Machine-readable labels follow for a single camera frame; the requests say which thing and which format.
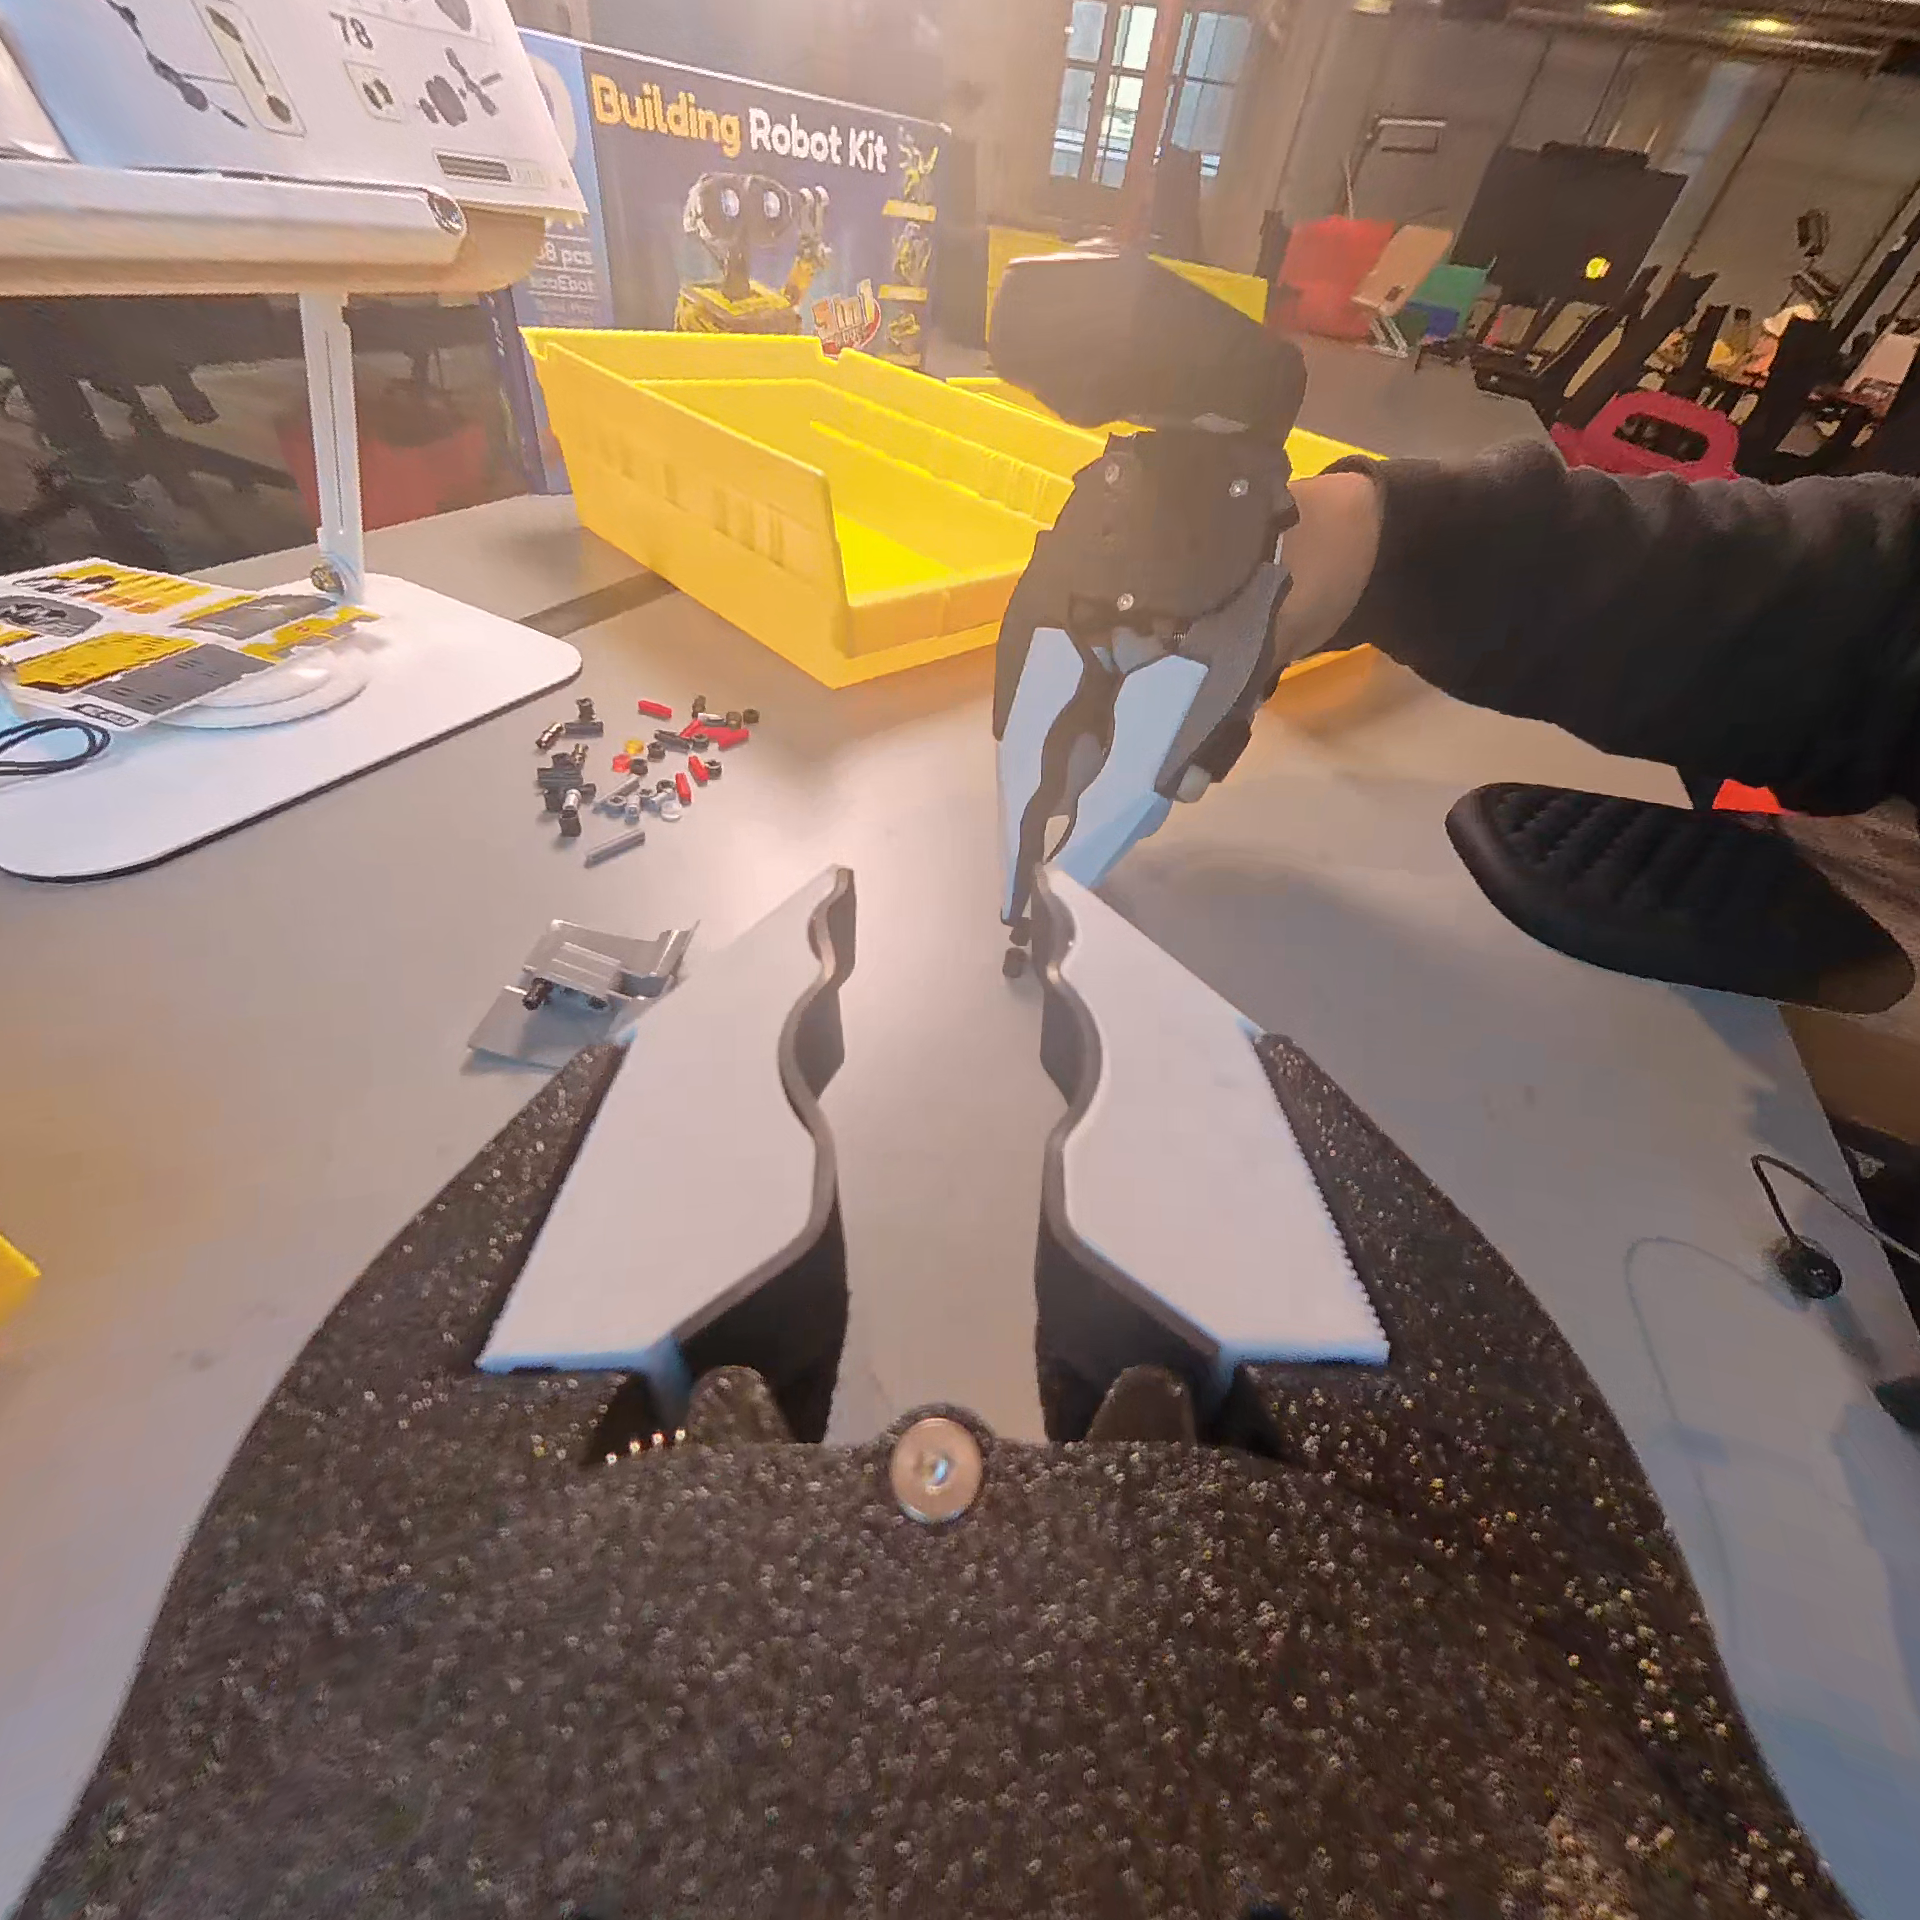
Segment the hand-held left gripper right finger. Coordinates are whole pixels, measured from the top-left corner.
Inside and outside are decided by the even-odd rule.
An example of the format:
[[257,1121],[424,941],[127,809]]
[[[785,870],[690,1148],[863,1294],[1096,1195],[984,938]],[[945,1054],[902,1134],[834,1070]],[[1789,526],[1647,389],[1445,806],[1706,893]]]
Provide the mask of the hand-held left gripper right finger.
[[1381,1373],[1385,1321],[1269,1070],[1269,1035],[1084,882],[1036,893],[1038,1378],[1054,1443],[1138,1371],[1217,1426],[1249,1369]]

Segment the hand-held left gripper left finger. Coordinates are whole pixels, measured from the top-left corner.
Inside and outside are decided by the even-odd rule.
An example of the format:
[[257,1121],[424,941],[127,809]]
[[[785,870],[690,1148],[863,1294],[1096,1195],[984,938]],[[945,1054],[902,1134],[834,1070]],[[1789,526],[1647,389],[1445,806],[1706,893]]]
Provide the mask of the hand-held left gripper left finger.
[[724,1369],[825,1441],[848,1255],[823,1109],[845,1059],[855,876],[828,866],[637,1019],[474,1356],[641,1382],[671,1426]]

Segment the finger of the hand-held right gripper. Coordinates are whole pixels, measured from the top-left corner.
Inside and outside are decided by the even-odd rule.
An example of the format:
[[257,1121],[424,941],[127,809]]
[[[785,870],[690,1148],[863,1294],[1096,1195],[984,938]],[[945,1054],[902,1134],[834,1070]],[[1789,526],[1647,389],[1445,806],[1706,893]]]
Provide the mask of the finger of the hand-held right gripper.
[[1113,750],[1120,675],[1062,628],[1032,630],[996,734],[1004,923],[1024,923],[1032,878],[1068,850]]
[[1062,791],[1047,804],[1047,865],[1088,889],[1157,831],[1173,809],[1161,775],[1176,750],[1206,670],[1165,655],[1118,679],[1071,734]]

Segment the silver toy scoop part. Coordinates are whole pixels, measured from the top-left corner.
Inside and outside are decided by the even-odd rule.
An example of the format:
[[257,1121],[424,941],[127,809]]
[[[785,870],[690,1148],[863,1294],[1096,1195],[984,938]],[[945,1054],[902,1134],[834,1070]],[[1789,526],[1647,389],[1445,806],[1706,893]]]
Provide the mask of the silver toy scoop part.
[[624,934],[556,918],[469,1035],[482,1066],[557,1073],[576,1054],[624,1043],[679,982],[697,929]]

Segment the pile of small toy parts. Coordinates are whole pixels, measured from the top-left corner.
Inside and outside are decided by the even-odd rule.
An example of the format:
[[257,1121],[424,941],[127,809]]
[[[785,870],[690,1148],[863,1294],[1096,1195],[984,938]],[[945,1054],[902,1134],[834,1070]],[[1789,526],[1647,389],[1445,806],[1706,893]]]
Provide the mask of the pile of small toy parts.
[[613,737],[593,699],[580,697],[568,718],[534,734],[541,819],[559,853],[584,870],[637,853],[656,828],[682,822],[729,777],[730,757],[752,746],[761,709],[697,699],[680,710],[637,699],[632,719],[644,729]]

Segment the person's right forearm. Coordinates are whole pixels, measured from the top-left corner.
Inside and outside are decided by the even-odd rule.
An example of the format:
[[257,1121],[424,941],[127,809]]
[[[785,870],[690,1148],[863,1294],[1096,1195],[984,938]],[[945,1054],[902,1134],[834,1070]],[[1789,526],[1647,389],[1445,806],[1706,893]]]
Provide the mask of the person's right forearm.
[[1918,802],[1918,483],[1689,483],[1352,458],[1376,539],[1335,639],[1447,697],[1791,811]]

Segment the grey desk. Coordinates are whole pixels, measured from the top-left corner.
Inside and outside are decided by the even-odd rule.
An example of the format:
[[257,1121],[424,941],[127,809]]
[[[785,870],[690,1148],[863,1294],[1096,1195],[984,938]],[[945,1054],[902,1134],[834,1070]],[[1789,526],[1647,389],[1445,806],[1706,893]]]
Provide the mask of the grey desk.
[[[580,655],[172,862],[4,878],[4,1914],[1914,1915],[1914,1330],[1777,1012],[1501,918],[1448,806],[1646,766],[1279,687],[1094,893],[1269,1035],[1381,1373],[1142,1367],[1054,1443],[992,654],[825,690],[524,498],[369,573]],[[534,734],[761,709],[559,853]],[[550,922],[855,876],[823,1443],[474,1356],[631,1039],[469,1035]]]

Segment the person's right hand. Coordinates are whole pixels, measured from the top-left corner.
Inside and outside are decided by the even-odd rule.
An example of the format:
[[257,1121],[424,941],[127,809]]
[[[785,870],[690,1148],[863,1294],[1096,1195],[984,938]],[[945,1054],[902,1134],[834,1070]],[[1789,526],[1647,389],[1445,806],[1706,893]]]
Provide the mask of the person's right hand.
[[1296,519],[1279,541],[1289,577],[1277,646],[1287,663],[1328,651],[1361,598],[1378,556],[1381,494],[1370,468],[1330,468],[1290,492]]

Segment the stacked yellow bins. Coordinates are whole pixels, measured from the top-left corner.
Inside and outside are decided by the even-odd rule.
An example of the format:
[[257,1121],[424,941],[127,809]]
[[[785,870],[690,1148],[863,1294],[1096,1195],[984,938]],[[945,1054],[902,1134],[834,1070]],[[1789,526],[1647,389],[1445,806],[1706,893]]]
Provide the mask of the stacked yellow bins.
[[[986,223],[986,263],[982,309],[992,318],[1001,282],[1018,258],[1055,255],[1068,251],[1114,251],[1114,242],[1105,233],[1094,233],[1085,241],[1070,241],[1052,230],[1031,230],[1008,223]],[[1152,258],[1167,271],[1180,274],[1213,300],[1231,306],[1255,325],[1263,325],[1269,282],[1245,271],[1229,271],[1209,263],[1185,260],[1176,255],[1152,254]]]

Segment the red beanbag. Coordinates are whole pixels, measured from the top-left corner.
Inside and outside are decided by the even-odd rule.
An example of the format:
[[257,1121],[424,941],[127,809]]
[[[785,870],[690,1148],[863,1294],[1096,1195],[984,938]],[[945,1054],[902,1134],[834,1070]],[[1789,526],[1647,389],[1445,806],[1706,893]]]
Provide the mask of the red beanbag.
[[1354,293],[1397,230],[1393,221],[1325,214],[1287,241],[1269,319],[1289,339],[1360,342],[1370,322]]

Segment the tan folding chair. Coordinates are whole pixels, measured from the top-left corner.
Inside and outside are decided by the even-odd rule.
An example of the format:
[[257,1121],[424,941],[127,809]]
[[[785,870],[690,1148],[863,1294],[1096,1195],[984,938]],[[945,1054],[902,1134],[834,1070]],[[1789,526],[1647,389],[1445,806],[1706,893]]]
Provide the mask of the tan folding chair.
[[1409,358],[1401,313],[1424,279],[1448,260],[1452,228],[1406,223],[1397,228],[1374,267],[1360,276],[1351,309],[1364,319],[1364,342],[1397,362]]

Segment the red plastic crate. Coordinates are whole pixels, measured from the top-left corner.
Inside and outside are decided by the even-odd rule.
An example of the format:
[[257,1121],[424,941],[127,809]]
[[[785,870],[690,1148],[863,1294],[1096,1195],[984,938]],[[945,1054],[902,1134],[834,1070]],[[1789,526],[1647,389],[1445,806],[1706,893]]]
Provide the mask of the red plastic crate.
[[1620,390],[1585,422],[1552,422],[1549,441],[1569,468],[1665,473],[1692,485],[1736,477],[1735,421],[1665,390]]

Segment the yellow picture toy box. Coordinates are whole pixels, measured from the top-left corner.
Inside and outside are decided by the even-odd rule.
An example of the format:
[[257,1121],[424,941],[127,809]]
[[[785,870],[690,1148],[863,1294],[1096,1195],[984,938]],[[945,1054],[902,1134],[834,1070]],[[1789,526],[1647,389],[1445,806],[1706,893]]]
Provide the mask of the yellow picture toy box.
[[926,366],[952,132],[552,33],[521,30],[582,193],[496,306],[521,460],[567,492],[534,329],[800,339]]

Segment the white folding stand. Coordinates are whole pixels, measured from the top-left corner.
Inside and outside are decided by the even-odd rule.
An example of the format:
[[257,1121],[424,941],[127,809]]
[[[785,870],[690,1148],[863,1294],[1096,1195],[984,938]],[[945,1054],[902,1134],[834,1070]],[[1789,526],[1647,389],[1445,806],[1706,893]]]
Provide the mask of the white folding stand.
[[351,295],[494,293],[544,227],[578,214],[562,161],[500,203],[464,180],[295,175],[4,161],[6,295],[295,295],[318,461],[316,589],[360,611],[343,651],[271,663],[210,692],[212,715],[154,715],[78,770],[13,781],[4,876],[108,881],[253,825],[386,761],[557,690],[562,639],[366,569]]

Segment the open instruction booklet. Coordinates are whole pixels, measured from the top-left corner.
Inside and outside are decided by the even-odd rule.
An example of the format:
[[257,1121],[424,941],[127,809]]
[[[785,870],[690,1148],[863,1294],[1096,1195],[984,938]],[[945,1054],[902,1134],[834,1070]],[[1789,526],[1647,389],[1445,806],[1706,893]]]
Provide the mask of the open instruction booklet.
[[584,211],[502,2],[4,2],[4,66],[66,157]]

